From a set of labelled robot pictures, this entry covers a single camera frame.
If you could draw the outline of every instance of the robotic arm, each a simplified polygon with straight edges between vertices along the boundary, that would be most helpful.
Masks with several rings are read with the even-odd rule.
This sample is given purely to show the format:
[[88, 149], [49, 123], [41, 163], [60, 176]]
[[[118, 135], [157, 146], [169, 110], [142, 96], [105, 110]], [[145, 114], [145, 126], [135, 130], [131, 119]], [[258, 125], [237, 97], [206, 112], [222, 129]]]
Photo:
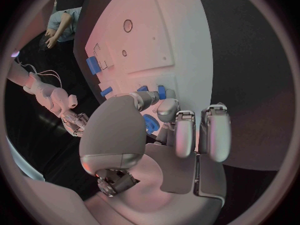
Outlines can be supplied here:
[[28, 73], [16, 61], [11, 64], [7, 78], [35, 95], [39, 104], [61, 118], [64, 128], [72, 136], [82, 137], [89, 118], [84, 113], [76, 114], [71, 110], [78, 104], [75, 95], [68, 96], [64, 89], [42, 82], [39, 75]]

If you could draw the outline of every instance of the dark background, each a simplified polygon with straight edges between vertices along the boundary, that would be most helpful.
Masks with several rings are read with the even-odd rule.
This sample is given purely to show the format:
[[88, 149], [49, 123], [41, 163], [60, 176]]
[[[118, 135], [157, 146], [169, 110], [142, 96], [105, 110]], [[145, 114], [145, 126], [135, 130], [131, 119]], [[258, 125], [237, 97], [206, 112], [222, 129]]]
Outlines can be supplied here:
[[[66, 0], [61, 1], [58, 5], [65, 9], [66, 4], [63, 2]], [[292, 20], [296, 31], [300, 31], [298, 0], [276, 1], [283, 8], [284, 15]], [[7, 22], [21, 2], [22, 0], [0, 0], [0, 9], [3, 10], [2, 14], [7, 18]], [[63, 88], [68, 94], [77, 95], [79, 105], [75, 111], [85, 112], [90, 116], [101, 101], [94, 97], [85, 82], [73, 55], [73, 41], [60, 44], [47, 52], [38, 52], [40, 37], [41, 35], [25, 46], [20, 53], [20, 61], [33, 64], [38, 71], [49, 68], [57, 71], [61, 76]], [[43, 79], [46, 83], [59, 85], [55, 78], [43, 77]], [[14, 104], [11, 95], [18, 97], [20, 103]], [[9, 81], [5, 97], [5, 112], [7, 132], [12, 143], [27, 161], [44, 175], [46, 181], [73, 189], [83, 200], [98, 191], [95, 178], [88, 175], [81, 167], [78, 155], [79, 138], [65, 132], [61, 121], [55, 115], [41, 107], [34, 96], [25, 93], [21, 87]], [[276, 171], [256, 171], [232, 166], [224, 166], [224, 169], [227, 177], [227, 198], [215, 223], [218, 225], [227, 224], [243, 213], [259, 198], [276, 175]], [[29, 219], [28, 216], [16, 204], [3, 178], [0, 182], [3, 185], [0, 219], [3, 220], [3, 224], [24, 224]], [[298, 177], [293, 189], [278, 210], [264, 224], [275, 222], [292, 224], [292, 221], [299, 223], [296, 210], [300, 207], [298, 202], [300, 197], [297, 192], [299, 185]]]

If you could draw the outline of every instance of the humanoid robot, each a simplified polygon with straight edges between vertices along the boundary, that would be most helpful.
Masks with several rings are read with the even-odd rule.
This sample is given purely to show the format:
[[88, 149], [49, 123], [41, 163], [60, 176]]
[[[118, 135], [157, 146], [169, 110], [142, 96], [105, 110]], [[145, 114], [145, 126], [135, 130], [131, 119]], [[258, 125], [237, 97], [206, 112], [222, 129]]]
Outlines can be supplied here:
[[171, 89], [157, 108], [163, 126], [156, 142], [146, 144], [147, 128], [140, 112], [160, 100], [157, 91], [118, 94], [88, 118], [72, 111], [77, 105], [75, 95], [42, 82], [15, 61], [7, 78], [61, 118], [71, 135], [81, 137], [81, 164], [98, 177], [101, 192], [97, 198], [105, 202], [106, 209], [93, 198], [86, 206], [100, 224], [112, 216], [119, 224], [139, 225], [209, 225], [215, 221], [226, 196], [221, 162], [231, 146], [230, 118], [224, 104], [202, 110], [195, 151], [195, 113], [181, 110]]

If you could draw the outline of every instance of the man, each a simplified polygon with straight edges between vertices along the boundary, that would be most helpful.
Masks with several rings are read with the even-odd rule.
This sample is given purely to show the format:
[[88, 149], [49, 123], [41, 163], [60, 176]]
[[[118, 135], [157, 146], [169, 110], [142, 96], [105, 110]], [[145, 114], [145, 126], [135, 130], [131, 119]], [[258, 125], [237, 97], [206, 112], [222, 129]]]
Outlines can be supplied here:
[[47, 48], [51, 49], [57, 42], [74, 39], [81, 7], [57, 11], [50, 16], [45, 37]]

